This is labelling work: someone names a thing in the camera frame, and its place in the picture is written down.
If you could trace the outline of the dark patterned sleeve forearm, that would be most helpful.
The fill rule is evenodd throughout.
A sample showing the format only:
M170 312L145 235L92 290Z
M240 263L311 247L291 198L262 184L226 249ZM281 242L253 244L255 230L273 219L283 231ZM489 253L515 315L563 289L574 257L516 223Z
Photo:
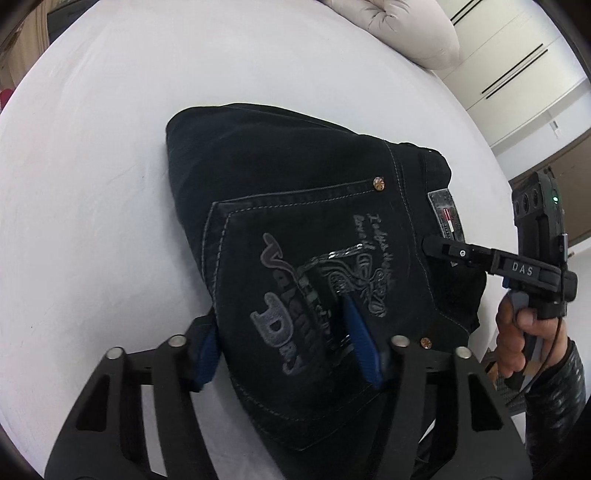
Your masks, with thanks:
M590 477L590 404L576 343L525 395L526 449L535 479Z

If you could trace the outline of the person's right hand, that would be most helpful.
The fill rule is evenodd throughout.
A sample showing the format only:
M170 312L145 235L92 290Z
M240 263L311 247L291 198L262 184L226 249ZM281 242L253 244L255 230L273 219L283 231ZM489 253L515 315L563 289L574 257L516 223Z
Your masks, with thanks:
M498 372L505 378L511 378L514 373L526 368L527 361L523 353L525 335L543 340L541 362L546 362L545 370L560 363L567 353L569 339L566 323L558 326L557 318L539 320L537 311L531 308L523 308L516 313L510 293L504 296L498 307L496 323Z

